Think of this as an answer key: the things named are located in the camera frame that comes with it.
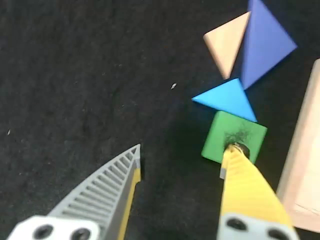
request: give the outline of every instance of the wooden tray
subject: wooden tray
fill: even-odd
[[[294,226],[320,233],[320,59],[313,65],[276,194]]]

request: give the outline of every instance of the beige triangular block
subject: beige triangular block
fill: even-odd
[[[203,36],[224,79],[230,77],[249,16],[250,12],[247,12]]]

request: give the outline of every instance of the dark blue triangular block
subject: dark blue triangular block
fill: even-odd
[[[192,100],[252,122],[257,121],[239,78],[195,96]]]
[[[249,11],[241,73],[244,89],[297,47],[261,0],[249,0]]]

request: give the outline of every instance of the green cube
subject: green cube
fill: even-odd
[[[250,161],[256,162],[267,128],[224,111],[218,111],[212,121],[201,155],[221,163],[227,145],[238,142],[250,150]]]

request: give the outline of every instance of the black fabric surface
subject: black fabric surface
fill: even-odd
[[[268,127],[256,165],[276,190],[320,57],[320,1],[264,2],[298,45],[246,91]],[[200,155],[215,111],[191,97],[224,82],[203,34],[247,4],[1,0],[0,238],[17,222],[46,215],[94,170],[141,143],[144,179],[125,239],[215,239],[220,165]],[[241,61],[242,50],[232,77]]]

